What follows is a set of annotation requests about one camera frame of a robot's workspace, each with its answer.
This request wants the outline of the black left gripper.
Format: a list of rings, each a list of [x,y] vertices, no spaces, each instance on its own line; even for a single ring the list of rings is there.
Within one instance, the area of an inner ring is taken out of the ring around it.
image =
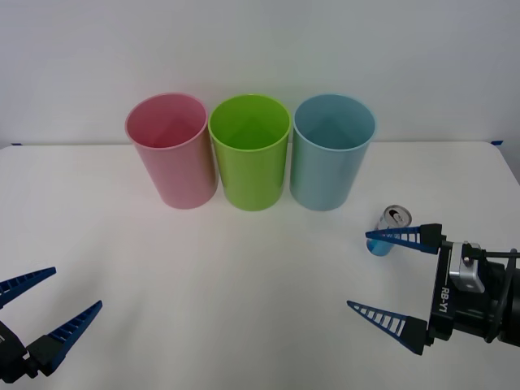
[[[56,268],[49,267],[3,280],[0,288],[0,307],[3,308],[55,273]],[[13,384],[24,375],[34,379],[39,372],[45,376],[52,375],[101,308],[102,301],[97,301],[76,317],[32,342],[27,348],[11,329],[1,323],[1,381]]]

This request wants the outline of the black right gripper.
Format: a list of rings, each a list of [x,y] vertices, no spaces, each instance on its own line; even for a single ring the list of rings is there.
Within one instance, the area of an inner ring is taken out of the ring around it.
[[[395,245],[427,254],[440,249],[428,326],[420,318],[346,301],[366,321],[419,356],[429,345],[427,337],[449,340],[455,330],[486,342],[509,340],[509,266],[497,261],[508,253],[446,241],[439,223],[390,227],[365,236],[375,256],[386,256]]]

